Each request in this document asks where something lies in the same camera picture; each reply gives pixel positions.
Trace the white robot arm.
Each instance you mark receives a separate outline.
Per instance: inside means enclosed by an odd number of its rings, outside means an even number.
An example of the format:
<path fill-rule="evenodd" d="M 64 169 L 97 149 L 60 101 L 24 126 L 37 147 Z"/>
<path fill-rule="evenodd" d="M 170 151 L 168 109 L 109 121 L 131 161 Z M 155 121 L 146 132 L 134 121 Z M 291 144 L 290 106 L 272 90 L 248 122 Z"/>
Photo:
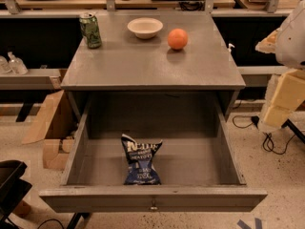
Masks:
<path fill-rule="evenodd" d="M 276 61 L 289 68 L 282 75 L 273 74 L 267 85 L 258 129 L 270 133 L 280 129 L 305 101 L 305 0 L 255 49 L 273 52 Z"/>

